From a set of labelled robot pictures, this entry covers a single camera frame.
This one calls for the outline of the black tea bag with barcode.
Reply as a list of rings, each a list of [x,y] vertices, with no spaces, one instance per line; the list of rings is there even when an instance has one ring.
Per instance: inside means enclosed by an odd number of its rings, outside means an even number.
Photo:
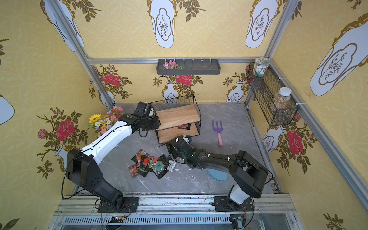
[[[158,179],[161,179],[164,175],[168,173],[169,162],[165,155],[159,157],[155,162],[154,171]]]

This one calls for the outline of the black wire two-tier shelf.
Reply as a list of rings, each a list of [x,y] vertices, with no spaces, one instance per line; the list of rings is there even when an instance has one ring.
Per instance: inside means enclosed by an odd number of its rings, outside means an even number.
[[[151,106],[160,120],[160,127],[155,130],[159,144],[164,144],[180,135],[198,136],[201,130],[201,112],[195,95],[185,95],[152,102]],[[190,130],[178,129],[191,124]]]

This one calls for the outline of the orange black tea bag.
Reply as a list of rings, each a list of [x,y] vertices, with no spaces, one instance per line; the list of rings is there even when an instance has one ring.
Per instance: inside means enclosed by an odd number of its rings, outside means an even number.
[[[149,156],[149,154],[144,151],[143,149],[140,149],[133,157],[132,157],[132,161],[135,163],[139,163],[140,159],[142,156]]]

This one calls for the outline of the green black tea bag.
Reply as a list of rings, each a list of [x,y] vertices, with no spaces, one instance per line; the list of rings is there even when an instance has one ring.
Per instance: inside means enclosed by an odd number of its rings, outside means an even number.
[[[155,163],[156,161],[157,161],[157,159],[155,157],[147,156],[144,159],[143,164],[144,164],[145,167],[149,167],[150,164]]]

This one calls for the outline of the red black tea bag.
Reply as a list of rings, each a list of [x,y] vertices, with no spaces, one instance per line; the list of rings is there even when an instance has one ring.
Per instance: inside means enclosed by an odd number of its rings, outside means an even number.
[[[131,174],[131,177],[134,178],[139,174],[139,170],[137,169],[137,164],[129,166],[129,172]]]

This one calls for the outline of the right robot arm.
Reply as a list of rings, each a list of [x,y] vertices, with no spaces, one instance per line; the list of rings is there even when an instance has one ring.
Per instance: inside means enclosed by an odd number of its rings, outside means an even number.
[[[241,211],[246,205],[250,205],[253,210],[251,202],[262,196],[268,175],[271,174],[271,171],[243,150],[232,155],[215,154],[191,146],[182,135],[165,145],[174,159],[183,159],[192,169],[212,169],[232,176],[236,185],[230,189],[228,195],[214,197],[212,205],[217,212]]]

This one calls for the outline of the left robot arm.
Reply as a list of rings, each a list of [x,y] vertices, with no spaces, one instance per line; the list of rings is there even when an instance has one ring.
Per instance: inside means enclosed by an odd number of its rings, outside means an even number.
[[[134,132],[151,131],[160,127],[160,120],[149,103],[139,102],[132,114],[123,114],[118,121],[88,146],[67,154],[64,179],[100,198],[116,211],[126,207],[123,193],[108,183],[99,168],[104,157],[123,139]]]

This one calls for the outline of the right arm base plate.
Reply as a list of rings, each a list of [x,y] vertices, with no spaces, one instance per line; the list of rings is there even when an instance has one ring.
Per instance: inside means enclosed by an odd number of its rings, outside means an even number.
[[[239,205],[227,196],[215,196],[214,202],[211,205],[215,207],[216,212],[252,212],[255,209],[254,202],[251,197],[247,198]]]

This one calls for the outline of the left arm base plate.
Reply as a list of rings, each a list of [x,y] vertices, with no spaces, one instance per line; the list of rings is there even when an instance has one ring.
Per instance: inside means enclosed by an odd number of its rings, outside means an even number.
[[[98,213],[135,213],[139,204],[138,197],[120,197],[115,203],[110,204],[102,200],[99,204]]]

